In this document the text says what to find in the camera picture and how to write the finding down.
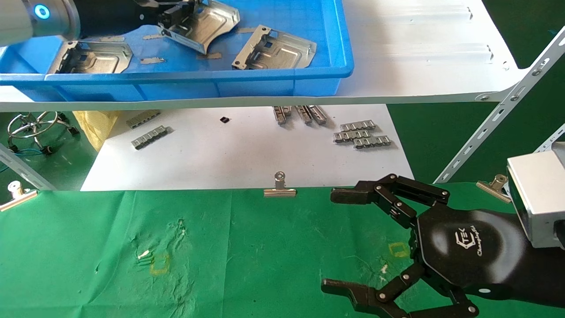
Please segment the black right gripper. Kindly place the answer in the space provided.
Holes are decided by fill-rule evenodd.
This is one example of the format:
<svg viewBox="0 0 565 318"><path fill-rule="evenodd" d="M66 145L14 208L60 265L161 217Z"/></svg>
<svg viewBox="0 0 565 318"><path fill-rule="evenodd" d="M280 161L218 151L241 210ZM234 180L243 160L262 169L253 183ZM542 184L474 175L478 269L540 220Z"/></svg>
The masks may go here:
<svg viewBox="0 0 565 318"><path fill-rule="evenodd" d="M349 299L356 312L380 318L475 318L479 309L465 296L523 297L531 291L525 257L531 246L515 214L488 209L456 210L450 193L396 174L331 189L337 204L375 204L404 229L415 229L414 263L377 289L344 280L323 279L321 291ZM402 199L432 207L417 218ZM423 279L450 298L449 306L407 312L395 300Z"/></svg>

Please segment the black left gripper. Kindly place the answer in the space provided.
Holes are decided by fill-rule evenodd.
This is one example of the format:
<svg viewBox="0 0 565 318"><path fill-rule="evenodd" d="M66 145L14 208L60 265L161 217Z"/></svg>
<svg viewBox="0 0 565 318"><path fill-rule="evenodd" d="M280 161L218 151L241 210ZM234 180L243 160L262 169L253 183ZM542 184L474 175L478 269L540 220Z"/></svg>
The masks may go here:
<svg viewBox="0 0 565 318"><path fill-rule="evenodd" d="M76 0L75 6L79 39L118 36L157 22L169 28L198 10L196 0Z"/></svg>

